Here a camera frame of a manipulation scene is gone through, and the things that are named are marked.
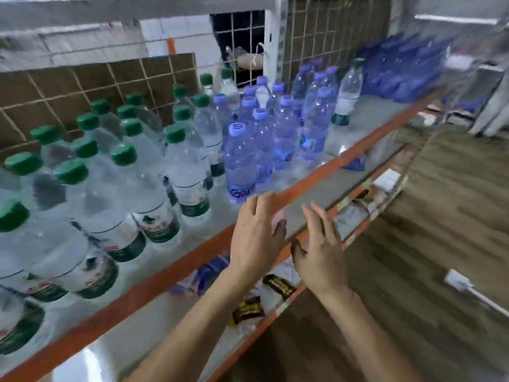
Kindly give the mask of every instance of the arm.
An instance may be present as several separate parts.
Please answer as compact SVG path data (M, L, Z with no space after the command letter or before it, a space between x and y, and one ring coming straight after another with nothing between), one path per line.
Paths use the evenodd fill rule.
M410 363L392 346L387 334L348 287L341 238L325 210L303 206L309 247L292 243L295 268L345 336L366 379L371 382L420 382Z
M194 382L200 377L233 310L283 247L286 220L271 233L272 194L247 199L233 232L230 265L125 382Z

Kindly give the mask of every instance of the forearm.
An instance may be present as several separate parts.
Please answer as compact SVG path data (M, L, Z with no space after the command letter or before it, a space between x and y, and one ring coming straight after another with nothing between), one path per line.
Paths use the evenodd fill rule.
M194 382L247 287L227 268L126 382Z
M351 290L319 297L345 336L370 382L420 382L412 366L391 344L357 294Z

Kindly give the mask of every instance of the floor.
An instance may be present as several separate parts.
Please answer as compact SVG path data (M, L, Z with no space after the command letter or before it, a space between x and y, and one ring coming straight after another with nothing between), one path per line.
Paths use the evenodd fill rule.
M426 381L509 380L509 319L443 282L454 268L509 310L508 161L504 141L445 129L404 191L348 248L351 287ZM220 379L262 380L364 378L305 291Z

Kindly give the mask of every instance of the brown tiled wall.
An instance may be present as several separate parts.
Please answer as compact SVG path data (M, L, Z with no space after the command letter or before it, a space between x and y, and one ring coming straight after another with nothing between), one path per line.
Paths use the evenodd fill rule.
M106 99L112 110L124 96L140 93L163 124L172 123L173 85L198 92L194 54L86 64L36 71L0 73L0 161L22 151L39 151L30 130L58 125L68 140L81 136L76 117L90 102Z
M345 67L357 50L387 36L390 0L290 0L284 39L283 81L323 56Z

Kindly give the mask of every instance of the hand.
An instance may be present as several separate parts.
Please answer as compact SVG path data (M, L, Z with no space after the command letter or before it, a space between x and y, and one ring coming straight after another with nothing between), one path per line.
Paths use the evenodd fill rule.
M311 209L302 205L302 211L308 221L309 246L306 252L297 239L292 241L297 273L318 299L330 293L349 293L341 237L334 222L313 202Z
M266 192L249 197L240 208L233 232L228 269L247 290L271 270L283 248L286 220L279 221L274 233L271 232L273 195L273 192Z

